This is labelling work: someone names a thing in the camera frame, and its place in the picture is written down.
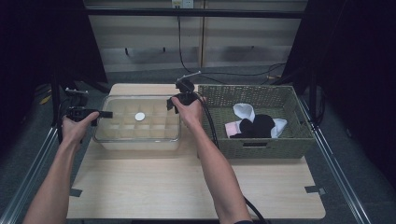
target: woven storage basket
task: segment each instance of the woven storage basket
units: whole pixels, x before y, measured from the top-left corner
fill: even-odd
[[[216,129],[219,149],[227,159],[300,159],[315,144],[306,116],[291,86],[200,85]],[[250,104],[256,115],[285,119],[288,124],[279,138],[228,138],[224,124],[240,120],[235,104]],[[203,126],[212,136],[207,119]]]

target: transparent storage bin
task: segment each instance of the transparent storage bin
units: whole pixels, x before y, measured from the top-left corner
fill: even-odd
[[[93,140],[106,149],[176,150],[180,137],[180,117],[168,111],[165,95],[107,96],[102,110],[112,119],[99,119]],[[144,118],[136,114],[143,113]]]

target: wooden table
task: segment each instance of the wooden table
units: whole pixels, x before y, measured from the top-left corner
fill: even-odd
[[[175,85],[117,84],[111,95],[175,94]],[[182,125],[172,154],[106,150],[91,141],[70,196],[67,218],[217,219],[196,147]],[[265,218],[325,216],[305,158],[230,160],[244,195]]]

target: forearm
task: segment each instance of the forearm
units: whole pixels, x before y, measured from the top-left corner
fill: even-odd
[[[68,210],[70,175],[78,144],[60,145],[49,173],[34,197],[24,223],[64,223]]]
[[[191,131],[197,144],[205,181],[212,194],[220,221],[228,223],[250,220],[232,166],[208,138],[201,125],[193,125]]]

